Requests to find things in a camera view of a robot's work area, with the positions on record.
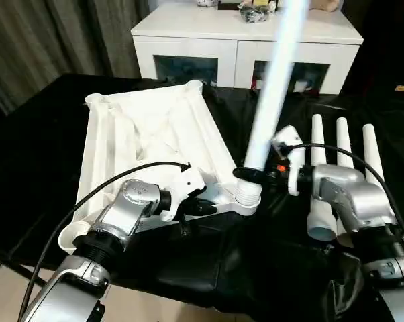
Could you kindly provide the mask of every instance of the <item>white bar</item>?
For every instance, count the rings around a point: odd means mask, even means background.
[[[336,120],[336,146],[351,152],[350,134],[348,133],[348,124],[345,117],[340,117]],[[336,158],[338,166],[346,166],[348,168],[354,167],[354,163],[351,157],[337,152]],[[343,246],[352,247],[351,238],[347,234],[347,231],[345,230],[340,218],[338,218],[338,220],[336,221],[336,227],[338,232],[338,236],[336,239],[338,243]]]
[[[364,160],[372,166],[384,180],[383,166],[379,156],[378,143],[376,141],[375,128],[372,124],[363,127]],[[366,169],[366,180],[382,188],[378,180]]]
[[[336,146],[351,152],[350,134],[348,133],[348,124],[345,117],[340,117],[336,120]],[[354,167],[350,156],[337,152],[336,157],[338,159],[338,166]]]
[[[323,119],[320,114],[315,114],[312,117],[312,143],[324,144]],[[311,148],[311,164],[326,164],[324,148]]]
[[[312,117],[312,138],[313,143],[324,144],[323,119],[320,114]],[[325,164],[325,149],[311,149],[311,163],[313,166]],[[308,236],[327,242],[336,238],[336,219],[332,214],[332,208],[328,203],[314,199],[311,197],[311,212],[307,218]]]
[[[276,126],[283,108],[298,41],[309,9],[308,0],[293,0],[285,9],[279,28],[277,46],[267,68],[267,78],[258,101],[250,143],[244,166],[263,170]],[[236,200],[243,205],[256,204],[262,188],[243,180],[238,181]]]

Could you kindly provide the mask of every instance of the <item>curtain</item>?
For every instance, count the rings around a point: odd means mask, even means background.
[[[68,72],[140,77],[130,30],[144,0],[0,0],[0,107]]]

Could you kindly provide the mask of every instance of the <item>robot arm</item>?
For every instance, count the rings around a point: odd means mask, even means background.
[[[65,258],[29,305],[22,321],[100,321],[105,307],[100,298],[111,283],[109,272],[123,253],[141,218],[159,215],[173,220],[179,204],[205,183],[189,168],[165,190],[139,180],[125,181],[114,202],[96,219],[86,236],[79,236],[73,255]]]
[[[234,175],[262,186],[281,186],[289,193],[295,186],[298,193],[311,193],[329,203],[350,234],[367,278],[378,289],[394,320],[404,322],[404,240],[384,190],[352,168],[304,166],[305,155],[295,151],[302,148],[292,150],[291,156],[281,154],[299,140],[290,126],[272,140],[280,156],[289,159],[288,167],[279,166],[269,172],[237,168]]]

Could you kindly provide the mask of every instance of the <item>black table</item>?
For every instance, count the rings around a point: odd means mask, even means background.
[[[169,85],[65,75],[0,123],[0,261],[34,265],[53,227],[74,205],[89,115],[84,98]],[[204,87],[203,96],[232,158],[241,165],[257,94]],[[362,126],[374,124],[385,180],[404,216],[404,93],[290,95],[279,128],[294,125],[308,142],[314,113],[323,115],[325,141],[332,145],[336,118],[347,117],[352,149],[360,156]],[[327,152],[327,159],[335,163],[336,154]],[[272,320],[286,311],[290,319],[331,321],[357,293],[358,261],[344,255],[345,249],[336,243],[307,237],[308,196],[264,191],[262,200],[257,214],[249,218],[225,213],[193,221],[193,234],[186,239],[177,225],[137,234],[119,259],[114,283],[248,313],[257,320]],[[57,268],[65,255],[55,243],[43,267]],[[364,303],[367,308],[372,298],[368,292],[360,293],[353,307]]]

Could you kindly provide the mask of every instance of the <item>white sideboard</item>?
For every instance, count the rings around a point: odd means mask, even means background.
[[[206,78],[223,87],[260,87],[282,13],[244,23],[239,11],[167,3],[135,26],[142,78]],[[311,10],[300,39],[291,90],[340,92],[363,38],[339,12]],[[206,70],[206,77],[201,76]]]

